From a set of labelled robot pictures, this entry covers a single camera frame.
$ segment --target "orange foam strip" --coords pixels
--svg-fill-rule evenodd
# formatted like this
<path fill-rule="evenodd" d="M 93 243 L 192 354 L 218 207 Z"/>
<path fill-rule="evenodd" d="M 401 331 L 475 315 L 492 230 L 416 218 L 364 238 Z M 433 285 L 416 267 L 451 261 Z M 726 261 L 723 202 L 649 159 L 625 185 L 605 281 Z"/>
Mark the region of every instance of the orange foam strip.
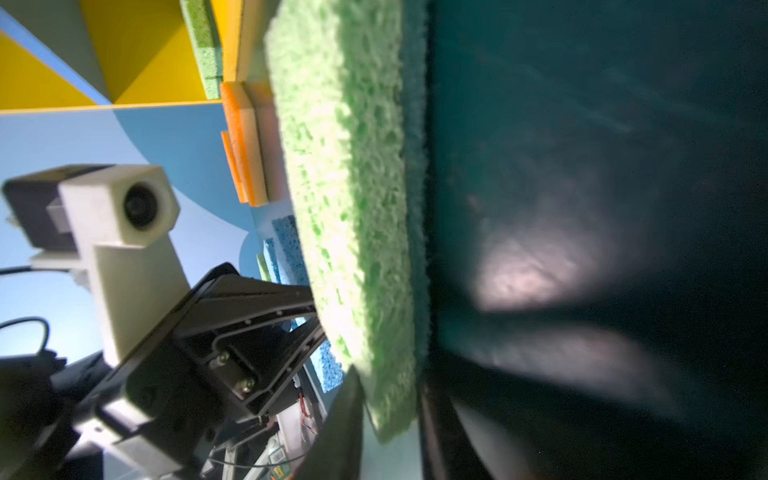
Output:
<path fill-rule="evenodd" d="M 237 171 L 240 174 L 240 181 L 243 185 L 243 192 L 248 202 L 253 199 L 253 185 L 250 184 L 250 169 L 248 168 L 247 154 L 245 150 L 245 139 L 243 138 L 243 124 L 240 121 L 240 112 L 237 108 L 237 101 L 234 92 L 232 92 L 232 83 L 228 81 L 221 82 L 221 106 L 224 108 L 224 117 L 227 119 L 227 129 L 230 132 L 230 142 L 237 165 Z"/>
<path fill-rule="evenodd" d="M 247 204 L 248 199 L 245 196 L 245 190 L 243 190 L 243 181 L 240 179 L 240 174 L 237 172 L 237 163 L 235 162 L 235 154 L 232 152 L 230 135 L 226 130 L 221 132 L 221 141 L 224 143 L 224 153 L 227 154 L 227 163 L 230 165 L 230 173 L 232 174 L 232 181 L 235 183 L 237 199 L 242 204 Z"/>
<path fill-rule="evenodd" d="M 264 167 L 261 160 L 256 109 L 241 82 L 221 83 L 221 104 L 230 133 L 235 164 L 243 183 L 243 190 L 251 207 L 269 201 L 266 195 Z"/>

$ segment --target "foam block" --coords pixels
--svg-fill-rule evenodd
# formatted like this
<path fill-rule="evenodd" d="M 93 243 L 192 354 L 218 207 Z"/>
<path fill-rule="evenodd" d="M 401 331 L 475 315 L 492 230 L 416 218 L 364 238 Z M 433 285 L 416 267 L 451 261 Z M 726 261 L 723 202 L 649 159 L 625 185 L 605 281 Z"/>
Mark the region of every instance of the foam block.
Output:
<path fill-rule="evenodd" d="M 221 43 L 210 3 L 207 0 L 180 0 L 180 3 L 205 96 L 208 100 L 221 98 Z"/>
<path fill-rule="evenodd" d="M 382 441 L 416 413 L 401 40 L 392 0 L 283 0 L 266 36 L 319 317 Z"/>
<path fill-rule="evenodd" d="M 243 84 L 237 81 L 222 82 L 221 104 L 227 118 L 230 142 L 243 191 L 251 207 L 260 207 L 268 200 L 256 111 Z"/>

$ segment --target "screw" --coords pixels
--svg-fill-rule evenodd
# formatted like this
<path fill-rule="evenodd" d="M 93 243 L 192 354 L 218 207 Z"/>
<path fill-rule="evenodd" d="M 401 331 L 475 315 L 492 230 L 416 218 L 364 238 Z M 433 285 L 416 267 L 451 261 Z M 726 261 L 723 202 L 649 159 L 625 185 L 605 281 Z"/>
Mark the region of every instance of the screw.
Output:
<path fill-rule="evenodd" d="M 242 393 L 251 393 L 253 391 L 253 387 L 256 386 L 256 380 L 247 378 L 240 380 L 236 385 L 235 388 L 240 390 Z"/>

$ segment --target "sponge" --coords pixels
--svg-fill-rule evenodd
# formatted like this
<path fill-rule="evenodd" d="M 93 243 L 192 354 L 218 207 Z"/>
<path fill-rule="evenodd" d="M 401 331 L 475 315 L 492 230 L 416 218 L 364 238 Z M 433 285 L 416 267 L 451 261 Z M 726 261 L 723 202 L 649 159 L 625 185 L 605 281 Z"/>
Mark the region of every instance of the sponge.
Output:
<path fill-rule="evenodd" d="M 235 187 L 237 188 L 238 181 L 241 182 L 244 196 L 251 207 L 265 205 L 268 200 L 261 162 L 256 110 L 241 82 L 221 83 L 221 106 L 224 109 L 224 117 L 227 119 L 236 166 L 234 172 L 237 173 L 237 177 L 233 173 Z"/>
<path fill-rule="evenodd" d="M 402 88 L 403 3 L 283 0 L 266 35 L 286 172 L 320 321 L 344 368 L 359 372 L 383 442 L 415 418 L 416 354 L 423 356 L 428 334 L 421 214 L 408 212 L 422 207 L 423 141 L 418 132 L 404 150 L 403 138 L 404 127 L 423 129 L 423 112 L 406 115 L 406 125 L 400 103 L 423 108 L 424 100 L 404 96 Z M 409 78 L 423 84 L 418 72 L 423 67 Z M 423 96 L 423 88 L 413 95 Z M 413 172 L 422 177 L 413 177 L 412 188 L 403 154 L 421 162 Z M 406 200 L 409 190 L 417 194 L 413 202 Z M 422 244 L 414 252 L 418 273 L 412 273 L 409 247 L 414 230 L 413 241 Z M 418 297 L 414 279 L 423 282 Z"/>
<path fill-rule="evenodd" d="M 192 51 L 208 100 L 220 98 L 223 79 L 221 43 L 208 0 L 180 0 L 181 13 L 192 42 Z"/>

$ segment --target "yellow panel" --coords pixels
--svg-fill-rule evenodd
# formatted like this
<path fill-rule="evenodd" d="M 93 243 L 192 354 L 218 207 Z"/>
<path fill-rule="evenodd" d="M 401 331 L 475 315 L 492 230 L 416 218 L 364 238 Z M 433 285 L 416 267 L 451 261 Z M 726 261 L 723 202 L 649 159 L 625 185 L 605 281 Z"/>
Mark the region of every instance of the yellow panel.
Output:
<path fill-rule="evenodd" d="M 94 102 L 0 32 L 0 109 L 81 107 Z"/>
<path fill-rule="evenodd" d="M 206 100 L 187 27 L 179 25 L 115 104 Z"/>
<path fill-rule="evenodd" d="M 227 38 L 227 5 L 230 0 L 210 0 L 210 7 L 214 10 L 216 28 L 219 31 L 219 40 L 224 43 Z"/>
<path fill-rule="evenodd" d="M 80 0 L 116 104 L 205 100 L 178 0 Z"/>
<path fill-rule="evenodd" d="M 240 54 L 240 27 L 243 21 L 243 0 L 227 0 L 225 8 L 227 35 L 221 39 L 224 81 L 237 80 L 237 62 Z"/>

